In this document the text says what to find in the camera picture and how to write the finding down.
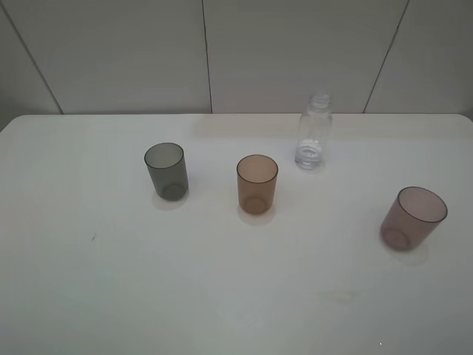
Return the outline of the clear plastic water bottle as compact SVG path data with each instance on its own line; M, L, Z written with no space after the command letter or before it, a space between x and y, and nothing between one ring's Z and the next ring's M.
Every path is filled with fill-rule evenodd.
M314 94L299 119L295 163L301 169L313 170L324 157L333 123L331 96Z

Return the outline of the orange translucent plastic cup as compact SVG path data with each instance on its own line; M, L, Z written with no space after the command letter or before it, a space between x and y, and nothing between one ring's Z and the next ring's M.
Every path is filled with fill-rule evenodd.
M276 161L266 155L249 155L236 167L239 206L248 214L266 213L273 205L279 173Z

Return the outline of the grey translucent plastic cup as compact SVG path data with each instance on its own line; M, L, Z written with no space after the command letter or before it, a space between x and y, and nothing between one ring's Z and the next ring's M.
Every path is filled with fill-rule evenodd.
M144 162L157 195L166 201L182 200L188 191L188 175L183 148L171 142L150 147Z

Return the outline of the pink translucent plastic cup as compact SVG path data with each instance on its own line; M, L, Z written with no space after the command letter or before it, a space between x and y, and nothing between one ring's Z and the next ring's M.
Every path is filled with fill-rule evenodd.
M381 240L395 251L414 250L447 215L447 205L440 196L419 186L405 187L381 224Z

